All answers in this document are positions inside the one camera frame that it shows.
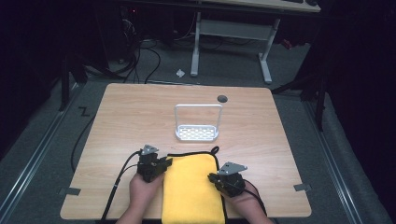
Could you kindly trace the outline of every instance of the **gray carpet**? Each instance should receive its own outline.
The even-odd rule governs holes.
[[[201,50],[201,63],[198,77],[190,77],[191,50],[189,42],[180,42],[172,48],[158,44],[152,49],[161,56],[159,68],[152,74],[149,83],[177,82],[200,85],[265,87],[274,89],[294,79],[294,76],[309,50],[309,46],[291,50],[273,46],[268,63],[273,76],[272,85],[263,82],[262,72],[257,59],[262,42],[249,42],[246,45],[204,43]],[[144,46],[154,46],[146,42]],[[137,66],[140,83],[156,67],[158,57],[147,49],[141,49]],[[177,77],[178,69],[186,72]],[[134,73],[128,81],[137,82]],[[71,154],[79,135],[97,111],[105,87],[110,82],[120,82],[106,77],[90,76],[77,99],[70,105],[59,131],[49,144],[43,161],[35,172],[26,191],[15,207],[8,223],[93,223],[93,221],[70,221],[60,218],[64,196],[60,188],[68,187],[73,177]],[[317,130],[306,112],[304,103],[297,91],[286,91],[275,95],[276,106],[285,128],[286,135],[301,178],[310,184],[307,192],[312,207],[312,215],[304,218],[278,218],[279,223],[349,223],[347,213],[334,186],[332,177],[324,160]],[[53,89],[51,98],[31,118],[18,142],[0,162],[0,199],[3,201],[17,180],[23,167],[38,146],[44,132],[58,113],[60,106],[60,85]],[[86,107],[82,116],[81,107]],[[342,127],[338,122],[332,104],[327,97],[323,117],[324,135],[332,149],[338,167],[361,214],[363,223],[391,223],[386,211],[376,198],[370,182],[364,175],[359,162],[348,144]],[[74,162],[77,164],[89,129],[82,135],[77,147]]]

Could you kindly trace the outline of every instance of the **white basket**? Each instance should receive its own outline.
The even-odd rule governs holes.
[[[177,110],[181,107],[215,107],[219,109],[219,116],[216,125],[212,124],[179,124]],[[176,105],[176,137],[180,141],[211,142],[219,135],[219,123],[222,105]]]

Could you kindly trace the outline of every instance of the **metal track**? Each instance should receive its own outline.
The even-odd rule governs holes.
[[[338,196],[340,197],[341,204],[344,206],[346,215],[349,219],[349,223],[362,224],[361,215],[353,202],[352,196],[350,194],[349,188],[338,169],[337,163],[335,162],[332,151],[327,143],[327,140],[323,132],[318,130],[317,124],[315,122],[315,109],[309,102],[303,102],[303,107],[308,113],[308,117],[312,125],[314,126],[315,132],[317,134],[318,140],[321,144],[321,149],[324,155],[326,166],[329,169],[329,174],[334,183],[335,189],[337,190]]]
[[[80,94],[83,84],[75,84],[72,87],[71,91],[71,98],[69,104],[66,106],[64,111],[60,111],[52,121],[51,125],[47,129],[46,133],[44,134],[43,138],[41,139],[38,147],[35,149],[35,153],[32,155],[31,159],[26,164],[25,168],[21,172],[20,176],[18,177],[17,181],[15,182],[12,190],[9,192],[6,199],[3,201],[0,207],[0,224],[5,224],[8,222],[9,218],[12,215],[15,207],[17,206],[18,202],[20,201],[23,193],[29,186],[30,181],[35,176],[35,172],[37,171],[38,167],[40,166],[41,162],[43,161],[47,151],[50,148],[50,142],[52,141],[53,136],[59,129],[62,120],[64,119],[65,114],[67,113],[70,105],[72,102],[77,98]]]

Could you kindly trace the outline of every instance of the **desk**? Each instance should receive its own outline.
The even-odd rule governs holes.
[[[202,2],[222,3],[246,7],[268,7],[272,9],[293,10],[300,12],[320,12],[320,7],[311,7],[306,2],[301,4],[280,0],[203,0]],[[201,20],[201,13],[198,12],[195,25],[195,44],[191,60],[191,75],[193,77],[198,76],[200,35],[220,35],[237,38],[248,38],[266,41],[263,52],[259,53],[259,61],[262,67],[264,81],[267,84],[271,84],[272,79],[268,68],[267,57],[274,42],[279,23],[280,19],[275,19],[272,26],[228,21]]]
[[[174,107],[178,104],[219,104],[225,95],[219,137],[211,143],[183,143],[175,135]],[[308,217],[309,201],[304,191],[288,139],[272,93],[264,88],[110,84],[106,88],[90,135],[82,152],[71,188],[61,211],[65,219],[100,219],[114,181],[125,160],[145,144],[167,153],[209,151],[221,166],[232,161],[247,166],[241,175],[259,190],[269,217]],[[122,177],[108,219],[118,218],[129,203],[129,180]],[[150,205],[145,218],[161,218],[163,189]],[[239,217],[226,204],[230,218]]]

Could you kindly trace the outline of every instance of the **yellow towel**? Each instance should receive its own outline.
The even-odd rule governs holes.
[[[207,176],[219,169],[209,152],[169,154],[163,181],[163,224],[224,224],[224,201]]]

